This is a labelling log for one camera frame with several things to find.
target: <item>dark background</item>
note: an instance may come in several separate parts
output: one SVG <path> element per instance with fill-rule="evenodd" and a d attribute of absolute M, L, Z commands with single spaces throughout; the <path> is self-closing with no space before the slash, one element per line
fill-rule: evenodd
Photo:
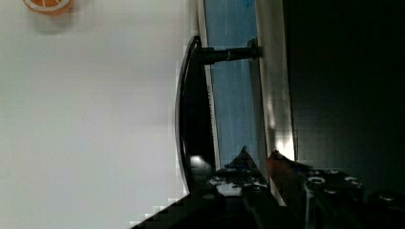
<path fill-rule="evenodd" d="M 298 161 L 405 194 L 401 1 L 287 0 Z"/>

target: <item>orange object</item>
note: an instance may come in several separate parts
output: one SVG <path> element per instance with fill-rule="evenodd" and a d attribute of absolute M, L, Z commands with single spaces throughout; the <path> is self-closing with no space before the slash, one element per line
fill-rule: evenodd
<path fill-rule="evenodd" d="M 58 16 L 68 11 L 74 3 L 74 0 L 23 0 L 24 4 L 32 11 L 49 15 Z"/>

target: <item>white wall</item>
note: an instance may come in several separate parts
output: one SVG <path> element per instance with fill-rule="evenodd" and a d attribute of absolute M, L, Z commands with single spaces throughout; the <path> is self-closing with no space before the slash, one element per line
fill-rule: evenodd
<path fill-rule="evenodd" d="M 76 0 L 49 18 L 0 0 L 0 228 L 128 228 L 183 197 L 191 2 Z"/>

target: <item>white surface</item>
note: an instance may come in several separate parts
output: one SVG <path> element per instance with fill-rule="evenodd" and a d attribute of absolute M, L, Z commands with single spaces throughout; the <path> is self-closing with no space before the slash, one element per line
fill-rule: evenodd
<path fill-rule="evenodd" d="M 0 0 L 0 228 L 128 228 L 176 198 L 182 0 Z"/>

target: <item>screw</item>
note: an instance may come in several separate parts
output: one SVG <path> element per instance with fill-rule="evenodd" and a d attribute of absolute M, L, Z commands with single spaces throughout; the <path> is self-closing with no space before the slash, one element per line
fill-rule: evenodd
<path fill-rule="evenodd" d="M 345 177 L 345 180 L 346 180 L 347 182 L 352 183 L 352 184 L 357 185 L 357 186 L 361 186 L 361 185 L 362 185 L 362 184 L 358 181 L 358 179 L 355 178 L 355 177 Z"/>
<path fill-rule="evenodd" d="M 326 188 L 326 189 L 324 189 L 324 192 L 325 193 L 327 193 L 327 194 L 336 194 L 337 193 L 337 190 L 336 189 L 334 189 L 334 188 Z"/>
<path fill-rule="evenodd" d="M 322 184 L 325 183 L 325 179 L 321 177 L 310 177 L 308 181 L 315 184 Z"/>
<path fill-rule="evenodd" d="M 394 201 L 394 197 L 390 196 L 389 194 L 381 194 L 379 198 L 388 202 Z"/>
<path fill-rule="evenodd" d="M 337 170 L 328 170 L 327 171 L 327 174 L 338 174 L 339 173 L 339 171 L 337 171 Z"/>

